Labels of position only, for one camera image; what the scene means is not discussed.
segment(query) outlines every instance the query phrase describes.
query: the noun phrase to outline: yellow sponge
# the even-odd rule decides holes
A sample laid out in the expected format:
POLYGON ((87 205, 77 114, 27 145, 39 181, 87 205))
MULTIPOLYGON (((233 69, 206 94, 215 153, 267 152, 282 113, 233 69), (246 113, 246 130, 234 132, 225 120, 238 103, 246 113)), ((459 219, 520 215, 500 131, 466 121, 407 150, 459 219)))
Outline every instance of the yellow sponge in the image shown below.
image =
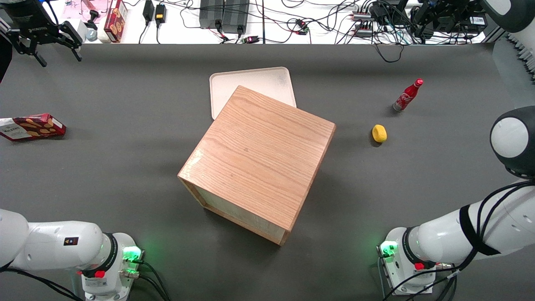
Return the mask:
POLYGON ((371 135, 373 136, 373 139, 379 143, 383 143, 386 141, 386 130, 385 127, 376 124, 373 129, 371 130, 371 135))

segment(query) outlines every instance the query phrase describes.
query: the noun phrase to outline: white tray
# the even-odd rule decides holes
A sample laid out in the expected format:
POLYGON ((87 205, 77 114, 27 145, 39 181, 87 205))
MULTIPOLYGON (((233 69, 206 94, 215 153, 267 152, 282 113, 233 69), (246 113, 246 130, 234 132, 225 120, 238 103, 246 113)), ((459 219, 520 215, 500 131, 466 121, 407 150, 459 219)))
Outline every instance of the white tray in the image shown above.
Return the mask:
POLYGON ((297 108, 290 72, 285 67, 214 73, 210 76, 212 119, 216 119, 238 86, 297 108))

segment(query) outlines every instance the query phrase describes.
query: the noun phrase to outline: wooden box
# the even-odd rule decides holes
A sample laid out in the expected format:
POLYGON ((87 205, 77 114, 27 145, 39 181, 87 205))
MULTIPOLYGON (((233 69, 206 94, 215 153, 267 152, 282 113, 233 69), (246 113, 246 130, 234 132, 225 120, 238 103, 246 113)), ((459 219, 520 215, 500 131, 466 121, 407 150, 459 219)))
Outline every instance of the wooden box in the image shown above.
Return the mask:
POLYGON ((204 208, 283 245, 335 128, 239 86, 178 177, 204 208))

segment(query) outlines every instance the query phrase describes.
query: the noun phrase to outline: biscuit box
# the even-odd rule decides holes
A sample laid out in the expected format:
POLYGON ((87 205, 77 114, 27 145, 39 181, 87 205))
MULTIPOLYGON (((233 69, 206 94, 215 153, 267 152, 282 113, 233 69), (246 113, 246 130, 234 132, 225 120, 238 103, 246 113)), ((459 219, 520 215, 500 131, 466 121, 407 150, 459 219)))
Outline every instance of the biscuit box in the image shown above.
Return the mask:
POLYGON ((111 2, 108 18, 104 25, 104 31, 112 43, 120 43, 125 30, 126 15, 128 10, 122 0, 111 2))
POLYGON ((0 118, 0 134, 11 141, 62 136, 67 127, 49 113, 0 118))

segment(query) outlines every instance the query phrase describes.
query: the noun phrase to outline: red coca-cola bottle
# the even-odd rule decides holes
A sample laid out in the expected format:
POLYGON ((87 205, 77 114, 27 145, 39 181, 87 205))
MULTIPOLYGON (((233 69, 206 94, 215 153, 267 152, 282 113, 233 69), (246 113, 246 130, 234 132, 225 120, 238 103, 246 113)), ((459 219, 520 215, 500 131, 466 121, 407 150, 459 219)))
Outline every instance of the red coca-cola bottle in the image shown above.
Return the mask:
POLYGON ((401 112, 405 110, 405 108, 410 104, 410 102, 416 97, 416 94, 418 93, 418 89, 424 84, 424 80, 419 78, 417 79, 414 84, 405 91, 403 91, 403 94, 394 102, 394 110, 401 112))

